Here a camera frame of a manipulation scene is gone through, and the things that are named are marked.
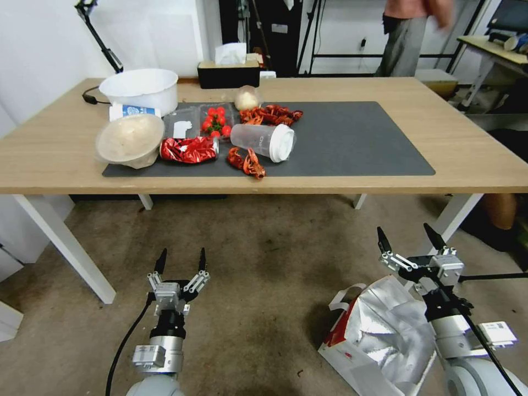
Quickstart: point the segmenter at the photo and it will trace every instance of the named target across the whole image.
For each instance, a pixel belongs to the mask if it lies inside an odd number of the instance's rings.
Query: dark gray table mat
[[[181,103],[178,108],[200,103]],[[273,163],[259,156],[268,176],[396,176],[434,175],[403,132],[377,102],[289,102],[302,110],[293,124],[297,141],[288,161]],[[232,147],[222,143],[216,161],[187,165],[163,161],[143,169],[108,165],[107,177],[211,177],[240,176],[226,156]]]

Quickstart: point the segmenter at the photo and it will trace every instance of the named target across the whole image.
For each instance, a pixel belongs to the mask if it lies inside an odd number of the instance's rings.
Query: red crushed can
[[[218,138],[197,136],[193,139],[164,139],[159,146],[159,155],[168,161],[200,163],[218,157]]]

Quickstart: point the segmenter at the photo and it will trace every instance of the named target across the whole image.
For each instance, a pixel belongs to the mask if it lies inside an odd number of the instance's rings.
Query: concrete floor
[[[189,278],[200,247],[211,281],[187,320],[187,395],[329,395],[354,392],[318,355],[332,325],[327,304],[336,291],[388,273],[378,262],[376,226],[400,253],[412,255],[446,198],[369,196],[355,211],[342,196],[230,196],[78,203],[72,232],[115,287],[112,305],[93,292],[49,246],[34,265],[0,284],[0,300],[25,316],[14,340],[0,344],[0,394],[102,395],[113,355],[141,311],[146,274],[169,248],[166,278]],[[451,240],[466,273],[517,271],[513,260],[457,232]],[[520,341],[497,354],[528,382],[528,288],[523,280],[465,283],[460,295],[474,320],[507,321]],[[113,394],[141,377],[130,363],[147,343],[153,308],[127,344]],[[421,392],[443,395],[436,363]]]

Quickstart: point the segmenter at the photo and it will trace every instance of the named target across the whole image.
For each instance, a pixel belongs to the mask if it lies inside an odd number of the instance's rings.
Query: small table
[[[433,225],[448,240],[483,193],[528,192],[528,164],[414,78],[298,78],[261,81],[269,102],[376,101],[435,169],[432,176],[104,177],[95,136],[108,107],[74,87],[0,140],[0,194],[17,201],[101,300],[115,290],[42,194],[444,194],[455,195]],[[235,90],[178,83],[179,100],[230,101]],[[416,254],[432,246],[425,241]]]
[[[466,44],[469,49],[482,56],[482,64],[475,82],[469,88],[464,100],[458,109],[465,111],[473,101],[473,98],[480,89],[495,63],[507,67],[508,69],[528,76],[528,57],[513,51],[506,51],[502,45],[488,41],[489,36],[461,36],[457,40]]]

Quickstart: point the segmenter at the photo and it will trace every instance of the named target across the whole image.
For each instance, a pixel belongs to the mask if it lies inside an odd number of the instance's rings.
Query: crayfish
[[[253,125],[292,125],[303,116],[301,110],[290,111],[288,107],[281,107],[278,104],[268,104],[266,107],[255,107],[249,110],[240,111],[240,121],[243,124]]]
[[[231,166],[240,169],[244,171],[245,174],[254,176],[259,180],[266,176],[266,170],[259,164],[257,154],[255,154],[252,148],[247,150],[245,158],[242,158],[242,156],[238,154],[239,150],[239,147],[233,147],[229,150],[229,153],[227,154],[227,162],[229,162]]]

